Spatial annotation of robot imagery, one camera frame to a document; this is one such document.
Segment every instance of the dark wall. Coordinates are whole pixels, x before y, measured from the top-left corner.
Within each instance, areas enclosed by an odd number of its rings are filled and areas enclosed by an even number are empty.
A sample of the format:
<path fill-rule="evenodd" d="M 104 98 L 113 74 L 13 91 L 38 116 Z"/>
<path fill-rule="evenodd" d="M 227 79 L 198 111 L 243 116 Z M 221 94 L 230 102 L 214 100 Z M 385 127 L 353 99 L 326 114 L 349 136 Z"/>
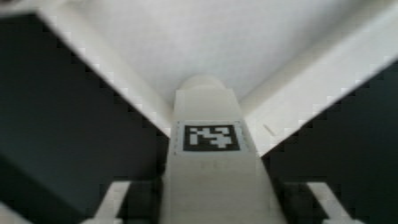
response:
<path fill-rule="evenodd" d="M 398 63 L 264 156 L 282 181 L 324 181 L 353 217 L 398 223 Z"/>
<path fill-rule="evenodd" d="M 35 223 L 77 223 L 111 180 L 156 178 L 164 148 L 37 18 L 0 20 L 0 201 Z"/>

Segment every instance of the white surface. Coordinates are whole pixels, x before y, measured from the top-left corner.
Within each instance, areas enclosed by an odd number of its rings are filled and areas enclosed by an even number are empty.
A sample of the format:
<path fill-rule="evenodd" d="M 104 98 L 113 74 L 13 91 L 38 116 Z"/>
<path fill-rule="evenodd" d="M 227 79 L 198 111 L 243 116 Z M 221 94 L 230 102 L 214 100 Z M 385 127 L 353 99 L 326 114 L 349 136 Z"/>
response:
<path fill-rule="evenodd" d="M 10 210 L 10 208 L 0 202 L 0 223 L 1 224 L 31 224 L 19 214 Z"/>
<path fill-rule="evenodd" d="M 127 193 L 129 181 L 115 181 L 109 184 L 108 191 L 102 197 L 101 205 L 95 211 L 95 218 L 115 218 Z"/>
<path fill-rule="evenodd" d="M 259 154 L 398 58 L 398 1 L 372 1 L 241 101 Z"/>
<path fill-rule="evenodd" d="M 349 214 L 344 211 L 339 199 L 335 198 L 335 195 L 331 193 L 326 184 L 321 182 L 308 182 L 307 187 L 308 190 L 312 191 L 314 198 L 319 202 L 319 206 L 326 213 L 328 219 L 339 221 L 351 220 Z"/>
<path fill-rule="evenodd" d="M 177 123 L 220 125 L 234 121 L 239 121 L 246 150 L 179 153 L 184 135 Z M 159 223 L 285 224 L 230 89 L 184 88 L 177 91 L 173 122 Z"/>
<path fill-rule="evenodd" d="M 358 220 L 323 220 L 321 224 L 363 224 Z"/>
<path fill-rule="evenodd" d="M 209 74 L 241 98 L 363 0 L 85 0 L 76 4 L 166 102 Z"/>
<path fill-rule="evenodd" d="M 395 4 L 85 0 L 40 16 L 166 135 L 180 80 L 220 78 L 262 155 L 398 57 Z"/>

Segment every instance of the white post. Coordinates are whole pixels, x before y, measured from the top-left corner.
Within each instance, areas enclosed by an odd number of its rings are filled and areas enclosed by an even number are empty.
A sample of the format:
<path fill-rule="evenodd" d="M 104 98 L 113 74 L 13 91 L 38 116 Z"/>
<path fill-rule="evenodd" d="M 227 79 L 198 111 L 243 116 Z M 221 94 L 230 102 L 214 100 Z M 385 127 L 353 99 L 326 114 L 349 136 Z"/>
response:
<path fill-rule="evenodd" d="M 193 77 L 175 93 L 161 224 L 284 224 L 230 89 Z"/>

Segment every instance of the black and white square pattern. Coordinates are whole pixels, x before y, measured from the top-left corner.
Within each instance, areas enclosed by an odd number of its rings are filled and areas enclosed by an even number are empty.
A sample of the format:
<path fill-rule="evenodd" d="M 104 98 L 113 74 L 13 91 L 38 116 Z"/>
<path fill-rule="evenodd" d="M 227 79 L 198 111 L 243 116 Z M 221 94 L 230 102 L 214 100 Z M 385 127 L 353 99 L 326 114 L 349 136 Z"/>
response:
<path fill-rule="evenodd" d="M 184 126 L 182 151 L 239 151 L 232 125 Z"/>

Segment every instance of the white structure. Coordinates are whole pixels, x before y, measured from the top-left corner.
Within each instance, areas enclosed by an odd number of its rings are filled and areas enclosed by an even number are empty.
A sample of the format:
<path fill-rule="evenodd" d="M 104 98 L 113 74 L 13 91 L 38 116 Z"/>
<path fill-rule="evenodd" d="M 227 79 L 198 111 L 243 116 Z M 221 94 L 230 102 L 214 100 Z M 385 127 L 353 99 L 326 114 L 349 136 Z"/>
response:
<path fill-rule="evenodd" d="M 234 89 L 259 155 L 398 57 L 395 0 L 19 0 L 170 136 L 180 81 Z"/>

